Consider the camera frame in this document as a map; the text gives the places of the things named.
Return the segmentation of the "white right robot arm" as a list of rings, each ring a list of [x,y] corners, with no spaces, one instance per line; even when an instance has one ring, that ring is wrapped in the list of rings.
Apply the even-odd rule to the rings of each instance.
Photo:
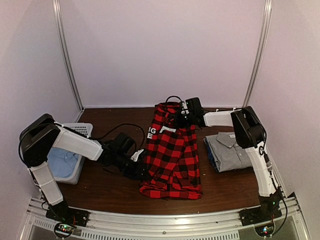
[[[232,132],[219,132],[204,138],[214,170],[222,173],[252,167],[260,197],[271,198],[279,191],[266,151],[267,132],[251,106],[207,112],[201,107],[182,106],[172,119],[177,128],[191,125],[232,127]]]

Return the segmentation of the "white plastic laundry basket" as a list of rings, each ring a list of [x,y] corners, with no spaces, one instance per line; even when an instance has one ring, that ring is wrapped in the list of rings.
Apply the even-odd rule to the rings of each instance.
[[[93,126],[90,123],[66,123],[62,126],[63,133],[88,139]],[[53,147],[47,154],[47,163],[56,182],[75,185],[78,183],[84,158],[62,148]]]

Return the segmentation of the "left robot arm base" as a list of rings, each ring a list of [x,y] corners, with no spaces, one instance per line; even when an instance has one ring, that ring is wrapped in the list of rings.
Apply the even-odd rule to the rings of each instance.
[[[60,239],[70,237],[78,227],[86,227],[89,212],[69,207],[64,200],[56,205],[48,203],[45,217],[56,221],[53,227],[54,234]]]

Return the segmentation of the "aluminium corner post right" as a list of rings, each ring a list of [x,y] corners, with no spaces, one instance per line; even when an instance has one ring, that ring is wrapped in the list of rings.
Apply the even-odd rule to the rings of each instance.
[[[258,79],[259,70],[261,67],[264,50],[267,44],[268,34],[270,30],[271,18],[272,18],[272,0],[264,1],[264,9],[262,14],[262,22],[259,34],[259,40],[257,50],[254,58],[253,68],[250,75],[249,84],[244,97],[242,106],[245,107],[249,104],[251,96],[253,94],[255,83]]]

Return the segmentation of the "red black plaid shirt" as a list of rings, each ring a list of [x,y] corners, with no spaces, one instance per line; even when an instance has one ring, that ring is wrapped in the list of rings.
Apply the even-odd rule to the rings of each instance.
[[[152,199],[198,200],[202,197],[196,127],[175,125],[178,102],[155,106],[143,162],[150,179],[139,192]]]

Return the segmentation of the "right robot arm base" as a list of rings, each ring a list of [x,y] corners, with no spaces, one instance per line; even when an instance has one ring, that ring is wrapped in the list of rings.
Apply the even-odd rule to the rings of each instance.
[[[270,238],[276,231],[274,220],[282,216],[280,201],[282,197],[273,195],[270,197],[259,196],[260,205],[253,208],[245,208],[239,212],[242,226],[255,225],[255,233],[261,238]]]

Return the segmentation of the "aluminium corner post left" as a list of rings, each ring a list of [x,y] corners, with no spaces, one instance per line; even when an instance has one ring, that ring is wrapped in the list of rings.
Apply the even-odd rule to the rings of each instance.
[[[66,39],[66,35],[65,35],[65,30],[64,30],[63,16],[62,16],[62,11],[61,11],[61,3],[59,0],[53,0],[52,6],[53,6],[53,14],[54,14],[55,22],[56,22],[57,34],[58,34],[61,53],[62,53],[62,59],[63,59],[63,63],[65,66],[67,78],[68,78],[68,81],[70,84],[71,92],[73,94],[77,109],[79,112],[82,112],[84,110],[84,106],[81,101],[80,93],[78,90],[78,86],[77,86],[77,83],[75,80],[74,71],[72,68],[72,63],[71,63],[70,54],[69,54],[69,50],[68,50],[67,39]]]

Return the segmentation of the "aluminium corner post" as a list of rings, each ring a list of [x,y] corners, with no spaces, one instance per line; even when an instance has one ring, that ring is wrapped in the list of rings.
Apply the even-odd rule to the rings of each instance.
[[[249,104],[251,96],[253,94],[255,83],[258,79],[259,70],[261,67],[264,50],[267,44],[268,34],[270,30],[271,18],[272,18],[272,0],[264,1],[264,9],[262,14],[262,22],[259,34],[259,40],[257,50],[254,58],[253,68],[250,75],[249,84],[244,97],[242,106],[245,107]]]
[[[65,66],[67,78],[68,78],[68,81],[70,84],[71,92],[73,94],[77,109],[79,112],[82,112],[84,110],[84,106],[81,101],[80,93],[78,90],[78,86],[77,86],[77,83],[75,80],[74,71],[72,68],[72,63],[71,63],[70,54],[69,54],[69,50],[68,50],[67,39],[66,39],[66,35],[65,35],[65,30],[64,30],[63,16],[62,16],[62,11],[61,11],[61,3],[59,0],[53,0],[52,6],[53,6],[53,14],[54,14],[55,22],[56,22],[57,34],[58,34],[61,53],[62,53],[62,59],[63,59],[63,63]]]

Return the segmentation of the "grey folded button shirt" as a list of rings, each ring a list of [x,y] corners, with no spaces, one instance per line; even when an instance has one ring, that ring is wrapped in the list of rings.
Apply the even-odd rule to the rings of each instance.
[[[249,155],[238,145],[234,132],[219,132],[205,138],[211,146],[219,173],[252,167]]]

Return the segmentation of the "light blue folded shirt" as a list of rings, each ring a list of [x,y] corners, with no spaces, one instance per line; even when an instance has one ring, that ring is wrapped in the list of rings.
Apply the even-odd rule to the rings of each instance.
[[[70,177],[75,170],[78,159],[78,154],[54,147],[47,155],[49,168],[55,178]]]

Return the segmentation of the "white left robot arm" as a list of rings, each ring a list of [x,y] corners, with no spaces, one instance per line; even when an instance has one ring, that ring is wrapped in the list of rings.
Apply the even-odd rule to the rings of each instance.
[[[47,203],[53,206],[53,215],[61,222],[69,221],[72,211],[62,203],[64,197],[55,178],[70,175],[80,157],[105,167],[115,166],[129,179],[144,181],[151,177],[144,163],[147,150],[126,133],[105,141],[58,123],[48,113],[20,133],[18,150]]]

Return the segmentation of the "aluminium front rail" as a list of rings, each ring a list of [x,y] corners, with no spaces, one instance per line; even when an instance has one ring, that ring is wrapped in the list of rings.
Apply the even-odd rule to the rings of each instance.
[[[31,198],[18,240],[59,240],[53,232],[57,221],[46,218],[43,202]],[[241,209],[176,215],[87,210],[87,225],[78,226],[66,240],[310,240],[298,200],[287,198],[286,205],[286,221],[272,238],[257,233],[268,222],[244,226]]]

